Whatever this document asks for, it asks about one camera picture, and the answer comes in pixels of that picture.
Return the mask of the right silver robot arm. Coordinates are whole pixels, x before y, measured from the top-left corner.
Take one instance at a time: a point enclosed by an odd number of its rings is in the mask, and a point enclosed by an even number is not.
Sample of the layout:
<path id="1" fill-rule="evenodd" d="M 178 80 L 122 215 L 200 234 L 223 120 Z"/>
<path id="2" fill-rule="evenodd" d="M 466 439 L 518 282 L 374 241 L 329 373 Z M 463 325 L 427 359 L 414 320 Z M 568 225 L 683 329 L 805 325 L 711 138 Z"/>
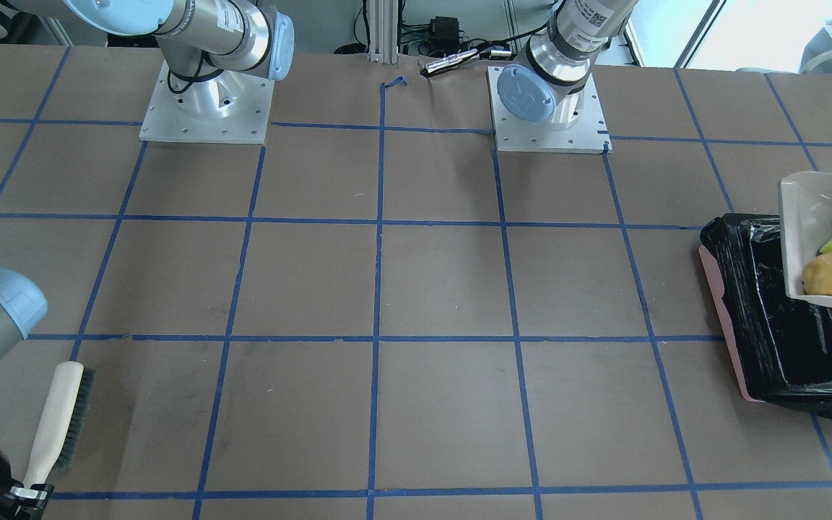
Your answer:
<path id="1" fill-rule="evenodd" d="M 296 46 L 287 14 L 261 1 L 0 1 L 0 38 L 19 12 L 68 14 L 118 37 L 153 37 L 164 53 L 139 137 L 183 144 L 261 144 L 273 86 Z M 0 359 L 48 312 L 43 291 L 0 269 Z M 43 405 L 24 477 L 0 450 L 0 519 L 40 519 L 48 478 L 72 462 L 95 380 L 82 363 L 59 363 Z"/>

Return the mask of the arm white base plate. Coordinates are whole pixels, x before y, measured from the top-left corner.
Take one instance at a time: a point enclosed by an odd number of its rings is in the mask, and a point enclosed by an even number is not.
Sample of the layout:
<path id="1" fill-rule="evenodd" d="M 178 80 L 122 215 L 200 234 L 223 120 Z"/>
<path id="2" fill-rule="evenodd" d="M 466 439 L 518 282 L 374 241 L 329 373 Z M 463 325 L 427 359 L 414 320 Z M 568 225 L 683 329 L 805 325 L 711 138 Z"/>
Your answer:
<path id="1" fill-rule="evenodd" d="M 225 70 L 192 84 L 162 63 L 139 138 L 166 144 L 263 144 L 275 81 Z"/>
<path id="2" fill-rule="evenodd" d="M 588 78 L 580 92 L 571 93 L 541 121 L 525 121 L 509 111 L 500 95 L 503 72 L 513 75 L 514 66 L 487 69 L 490 110 L 496 147 L 506 152 L 575 152 L 608 154 L 613 151 L 610 132 L 594 78 Z"/>

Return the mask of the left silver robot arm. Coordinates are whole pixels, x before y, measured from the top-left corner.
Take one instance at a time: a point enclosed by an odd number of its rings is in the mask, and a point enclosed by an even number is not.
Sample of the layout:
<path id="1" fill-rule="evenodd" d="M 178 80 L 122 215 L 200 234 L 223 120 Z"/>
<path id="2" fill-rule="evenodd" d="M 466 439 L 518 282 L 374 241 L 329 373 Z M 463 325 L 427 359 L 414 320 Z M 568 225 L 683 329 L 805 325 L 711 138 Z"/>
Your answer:
<path id="1" fill-rule="evenodd" d="M 586 86 L 605 44 L 620 33 L 635 1 L 558 1 L 545 26 L 532 33 L 502 68 L 496 92 L 512 116 L 531 123 L 551 118 L 559 103 Z"/>

